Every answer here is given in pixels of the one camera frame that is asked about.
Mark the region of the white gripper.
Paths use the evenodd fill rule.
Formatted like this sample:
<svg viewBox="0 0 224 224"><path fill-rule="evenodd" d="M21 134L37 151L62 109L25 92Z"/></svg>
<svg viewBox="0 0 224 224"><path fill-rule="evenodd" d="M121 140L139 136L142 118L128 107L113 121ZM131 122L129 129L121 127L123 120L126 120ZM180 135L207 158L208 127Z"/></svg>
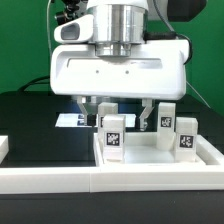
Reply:
<svg viewBox="0 0 224 224"><path fill-rule="evenodd" d="M95 126L97 117L96 104L85 96L143 99L139 129L145 131L152 99L178 100L185 95L186 60L185 40L134 45L129 57L98 57L93 45L61 45L52 55L50 84L56 94L78 96L85 126Z"/></svg>

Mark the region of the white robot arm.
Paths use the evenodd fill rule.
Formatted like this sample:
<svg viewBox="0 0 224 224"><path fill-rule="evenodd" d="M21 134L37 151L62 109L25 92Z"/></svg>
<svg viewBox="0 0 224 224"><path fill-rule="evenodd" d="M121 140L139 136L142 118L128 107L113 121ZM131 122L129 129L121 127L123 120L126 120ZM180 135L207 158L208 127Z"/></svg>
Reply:
<svg viewBox="0 0 224 224"><path fill-rule="evenodd" d="M155 99L178 100L186 93L185 65L192 57L188 37L168 29L149 32L147 22L187 22L207 0L88 0L84 15L72 10L59 18L50 85L83 99L138 98L144 110L135 121L143 129Z"/></svg>

